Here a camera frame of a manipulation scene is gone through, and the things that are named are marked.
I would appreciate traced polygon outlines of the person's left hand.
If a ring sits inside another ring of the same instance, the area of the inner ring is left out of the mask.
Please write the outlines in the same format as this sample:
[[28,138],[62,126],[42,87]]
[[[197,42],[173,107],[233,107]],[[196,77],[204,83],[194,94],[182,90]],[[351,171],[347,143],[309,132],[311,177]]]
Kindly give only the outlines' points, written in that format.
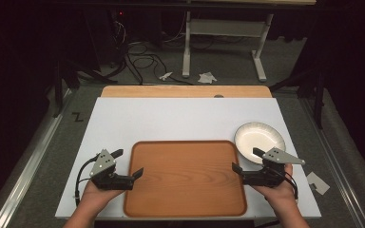
[[102,210],[109,202],[121,195],[124,190],[103,190],[99,189],[89,180],[80,200],[80,205],[87,205]]

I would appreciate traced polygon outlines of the metal floor rail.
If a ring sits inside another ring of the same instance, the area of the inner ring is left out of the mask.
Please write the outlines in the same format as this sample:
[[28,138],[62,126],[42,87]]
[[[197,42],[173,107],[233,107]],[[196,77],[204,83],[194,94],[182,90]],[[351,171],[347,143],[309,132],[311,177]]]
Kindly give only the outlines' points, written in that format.
[[48,119],[48,122],[43,127],[41,136],[37,137],[36,145],[31,150],[28,162],[17,178],[16,183],[13,185],[10,194],[0,210],[0,228],[8,227],[13,215],[28,192],[42,159],[45,157],[49,144],[63,119],[64,110],[72,100],[73,95],[74,91],[68,88],[62,96],[64,99],[63,106],[57,114]]
[[308,120],[311,122],[314,131],[317,134],[318,140],[323,147],[323,156],[327,162],[328,168],[335,180],[336,187],[344,200],[348,212],[350,213],[356,228],[365,228],[365,213],[361,208],[359,200],[355,194],[354,188],[349,183],[346,175],[340,166],[339,160],[336,158],[335,153],[331,145],[329,144],[327,137],[323,130],[317,125],[314,119],[314,111],[307,99],[299,100],[302,108],[304,109]]

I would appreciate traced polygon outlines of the wooden tray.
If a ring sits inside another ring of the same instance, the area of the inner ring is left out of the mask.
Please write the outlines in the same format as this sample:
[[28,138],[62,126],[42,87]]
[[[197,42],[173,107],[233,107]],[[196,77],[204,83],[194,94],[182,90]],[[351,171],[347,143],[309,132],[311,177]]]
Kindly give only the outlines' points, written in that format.
[[247,211],[229,141],[137,142],[129,171],[142,168],[124,211],[130,218],[238,217]]

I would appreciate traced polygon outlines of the white paper square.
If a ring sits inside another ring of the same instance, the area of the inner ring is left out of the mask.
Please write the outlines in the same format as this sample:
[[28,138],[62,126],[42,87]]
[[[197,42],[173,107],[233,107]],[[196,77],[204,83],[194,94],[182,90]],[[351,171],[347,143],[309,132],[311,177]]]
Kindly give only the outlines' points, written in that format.
[[307,181],[320,195],[324,195],[330,189],[330,185],[314,172],[307,176]]

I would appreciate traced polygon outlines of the white table board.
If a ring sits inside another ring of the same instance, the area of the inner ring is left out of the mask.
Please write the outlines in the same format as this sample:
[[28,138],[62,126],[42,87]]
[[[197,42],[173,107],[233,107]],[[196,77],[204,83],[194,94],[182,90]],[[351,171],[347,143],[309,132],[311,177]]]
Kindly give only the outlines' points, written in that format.
[[117,171],[128,170],[133,144],[156,140],[228,140],[245,123],[274,127],[286,151],[296,155],[279,104],[274,98],[99,98],[69,174],[55,217],[67,219],[75,209],[74,184],[84,162],[102,149],[124,154]]

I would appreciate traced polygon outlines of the crumpled white paper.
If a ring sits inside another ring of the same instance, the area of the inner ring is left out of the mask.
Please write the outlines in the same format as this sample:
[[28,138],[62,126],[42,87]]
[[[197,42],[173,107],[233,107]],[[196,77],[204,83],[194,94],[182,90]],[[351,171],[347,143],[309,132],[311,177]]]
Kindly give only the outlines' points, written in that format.
[[217,82],[217,79],[211,72],[205,72],[200,74],[198,82],[202,84],[212,84],[213,82]]

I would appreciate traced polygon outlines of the person's right hand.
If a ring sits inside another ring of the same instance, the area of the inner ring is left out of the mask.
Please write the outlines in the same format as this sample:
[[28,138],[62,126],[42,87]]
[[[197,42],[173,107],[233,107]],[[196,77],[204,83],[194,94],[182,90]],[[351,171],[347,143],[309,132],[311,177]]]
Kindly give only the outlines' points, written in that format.
[[266,198],[275,211],[295,208],[297,206],[294,189],[286,180],[274,188],[254,186],[254,189]]

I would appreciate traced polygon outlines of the white desk frame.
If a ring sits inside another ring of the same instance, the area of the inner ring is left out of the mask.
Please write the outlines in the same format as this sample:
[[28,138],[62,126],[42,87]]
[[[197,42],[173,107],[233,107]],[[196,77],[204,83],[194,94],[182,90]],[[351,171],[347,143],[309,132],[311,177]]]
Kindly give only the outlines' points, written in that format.
[[272,25],[274,15],[268,14],[264,21],[231,21],[231,20],[214,20],[214,19],[192,19],[191,12],[186,14],[185,35],[184,35],[184,53],[182,57],[182,76],[190,76],[190,41],[192,35],[210,35],[210,36],[234,36],[258,38],[258,48],[251,51],[252,60],[260,82],[266,82],[267,77],[260,59],[264,44]]

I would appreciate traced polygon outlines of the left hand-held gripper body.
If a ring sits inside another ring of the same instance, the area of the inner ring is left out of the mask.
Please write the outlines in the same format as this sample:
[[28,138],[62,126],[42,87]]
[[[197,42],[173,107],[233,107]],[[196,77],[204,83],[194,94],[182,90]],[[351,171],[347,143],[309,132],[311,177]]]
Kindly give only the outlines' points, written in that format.
[[132,190],[132,176],[118,175],[115,172],[116,159],[110,154],[106,149],[101,151],[90,171],[90,180],[103,190]]

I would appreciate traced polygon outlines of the white bowl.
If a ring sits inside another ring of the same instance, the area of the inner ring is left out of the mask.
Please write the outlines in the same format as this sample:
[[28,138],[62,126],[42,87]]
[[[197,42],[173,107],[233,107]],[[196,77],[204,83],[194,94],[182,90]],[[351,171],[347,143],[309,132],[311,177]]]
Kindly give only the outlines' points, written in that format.
[[258,122],[240,126],[235,133],[234,143],[244,158],[256,164],[262,164],[262,158],[253,153],[254,148],[264,152],[274,147],[280,150],[286,149],[283,137],[274,127]]

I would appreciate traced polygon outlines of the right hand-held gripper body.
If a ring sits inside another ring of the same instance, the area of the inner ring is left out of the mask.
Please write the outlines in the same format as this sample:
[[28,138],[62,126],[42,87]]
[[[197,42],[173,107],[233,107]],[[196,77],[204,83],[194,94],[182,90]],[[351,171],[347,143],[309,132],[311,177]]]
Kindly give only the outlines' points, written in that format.
[[242,172],[242,181],[253,186],[279,186],[287,180],[284,166],[288,163],[304,165],[305,160],[274,147],[265,152],[260,170]]

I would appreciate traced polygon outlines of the black metal stand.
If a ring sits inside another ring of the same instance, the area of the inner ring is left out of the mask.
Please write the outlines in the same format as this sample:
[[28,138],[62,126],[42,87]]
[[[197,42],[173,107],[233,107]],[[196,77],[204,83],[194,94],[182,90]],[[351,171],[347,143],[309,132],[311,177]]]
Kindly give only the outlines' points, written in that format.
[[58,117],[65,108],[65,95],[63,84],[66,84],[70,90],[80,87],[80,79],[82,76],[85,80],[98,81],[104,84],[117,85],[118,82],[99,74],[98,72],[81,66],[78,63],[67,58],[59,59],[54,65],[53,88],[55,100],[54,118]]
[[294,76],[269,86],[269,90],[275,92],[283,87],[292,85],[298,85],[297,95],[299,98],[314,98],[313,119],[317,127],[321,129],[321,114],[322,107],[324,106],[324,74],[316,68],[306,69]]

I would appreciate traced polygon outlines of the wooden table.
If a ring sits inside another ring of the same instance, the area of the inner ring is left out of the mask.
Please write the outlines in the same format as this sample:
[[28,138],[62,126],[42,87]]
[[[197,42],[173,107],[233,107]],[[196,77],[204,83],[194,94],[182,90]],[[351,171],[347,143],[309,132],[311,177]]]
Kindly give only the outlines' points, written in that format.
[[106,98],[272,98],[264,85],[108,85]]

